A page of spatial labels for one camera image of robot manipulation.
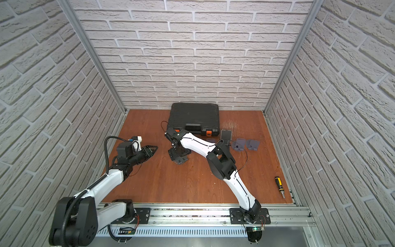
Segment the black phone stand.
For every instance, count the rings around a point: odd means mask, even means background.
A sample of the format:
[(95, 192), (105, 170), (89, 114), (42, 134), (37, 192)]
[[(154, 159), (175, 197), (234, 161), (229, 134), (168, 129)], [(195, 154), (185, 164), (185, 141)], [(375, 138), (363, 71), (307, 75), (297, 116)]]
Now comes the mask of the black phone stand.
[(220, 140), (226, 146), (231, 145), (232, 131), (231, 130), (224, 130), (224, 129), (222, 129), (221, 130), (221, 135), (220, 135)]

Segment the grey phone stand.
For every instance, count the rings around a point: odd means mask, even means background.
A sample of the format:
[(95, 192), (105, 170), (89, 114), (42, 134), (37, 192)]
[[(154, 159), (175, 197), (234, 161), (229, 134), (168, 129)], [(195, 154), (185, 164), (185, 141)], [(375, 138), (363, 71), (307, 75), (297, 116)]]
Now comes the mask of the grey phone stand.
[(235, 141), (231, 142), (232, 149), (237, 152), (245, 150), (246, 139), (237, 138)]
[(246, 141), (246, 148), (250, 151), (257, 151), (260, 145), (260, 141), (258, 140), (247, 140)]

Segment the dark grey stand wooden base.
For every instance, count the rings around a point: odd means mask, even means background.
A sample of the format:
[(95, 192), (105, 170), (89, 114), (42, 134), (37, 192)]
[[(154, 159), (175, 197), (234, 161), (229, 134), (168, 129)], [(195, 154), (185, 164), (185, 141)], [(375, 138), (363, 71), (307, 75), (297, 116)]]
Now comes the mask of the dark grey stand wooden base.
[(177, 159), (174, 160), (174, 162), (175, 162), (177, 165), (182, 165), (182, 164), (184, 164), (184, 163), (181, 162), (181, 157), (180, 157), (180, 156), (177, 157)]

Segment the purple-grey phone stand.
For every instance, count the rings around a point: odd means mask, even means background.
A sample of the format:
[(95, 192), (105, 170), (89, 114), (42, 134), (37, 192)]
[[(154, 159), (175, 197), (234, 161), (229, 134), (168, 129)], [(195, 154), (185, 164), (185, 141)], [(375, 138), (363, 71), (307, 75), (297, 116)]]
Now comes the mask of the purple-grey phone stand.
[(212, 138), (208, 138), (208, 139), (206, 139), (206, 141), (209, 143), (216, 143), (216, 140), (212, 139)]

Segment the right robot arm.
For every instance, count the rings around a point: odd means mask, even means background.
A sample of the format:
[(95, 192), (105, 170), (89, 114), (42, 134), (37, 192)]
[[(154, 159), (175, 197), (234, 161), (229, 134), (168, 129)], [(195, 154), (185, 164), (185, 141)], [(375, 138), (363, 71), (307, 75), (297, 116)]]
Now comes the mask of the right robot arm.
[(258, 220), (261, 204), (243, 183), (236, 161), (223, 141), (210, 143), (186, 130), (176, 131), (172, 128), (167, 129), (165, 137), (172, 143), (168, 153), (173, 162), (178, 165), (184, 164), (192, 152), (206, 158), (212, 174), (223, 180), (235, 195), (244, 221), (253, 224)]

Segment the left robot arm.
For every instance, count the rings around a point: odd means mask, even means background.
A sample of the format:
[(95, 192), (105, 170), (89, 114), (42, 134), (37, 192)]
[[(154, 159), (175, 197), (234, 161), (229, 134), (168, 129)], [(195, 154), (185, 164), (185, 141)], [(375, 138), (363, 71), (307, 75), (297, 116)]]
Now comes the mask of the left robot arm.
[(142, 146), (140, 140), (123, 140), (104, 175), (82, 192), (58, 201), (49, 232), (49, 244), (62, 247), (88, 246), (99, 230), (108, 228), (114, 221), (139, 220), (130, 199), (115, 200), (101, 209), (98, 209), (98, 205), (130, 176), (134, 166), (146, 162), (157, 150), (157, 146)]

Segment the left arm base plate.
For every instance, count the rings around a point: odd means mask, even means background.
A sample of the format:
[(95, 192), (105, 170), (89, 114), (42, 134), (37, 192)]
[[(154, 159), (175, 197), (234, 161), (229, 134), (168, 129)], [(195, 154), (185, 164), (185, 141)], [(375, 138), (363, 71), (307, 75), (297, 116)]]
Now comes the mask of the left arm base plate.
[(151, 209), (149, 207), (138, 207), (134, 208), (134, 211), (131, 213), (126, 213), (125, 216), (115, 220), (112, 224), (148, 224), (150, 219)]

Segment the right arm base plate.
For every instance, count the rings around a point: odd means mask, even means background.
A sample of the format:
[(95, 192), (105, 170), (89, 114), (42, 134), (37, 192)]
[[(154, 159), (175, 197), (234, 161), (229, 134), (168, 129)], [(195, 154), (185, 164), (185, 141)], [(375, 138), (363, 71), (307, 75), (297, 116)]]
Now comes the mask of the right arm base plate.
[(261, 208), (257, 213), (251, 213), (242, 208), (231, 208), (229, 214), (231, 224), (271, 224), (270, 215), (266, 208)]

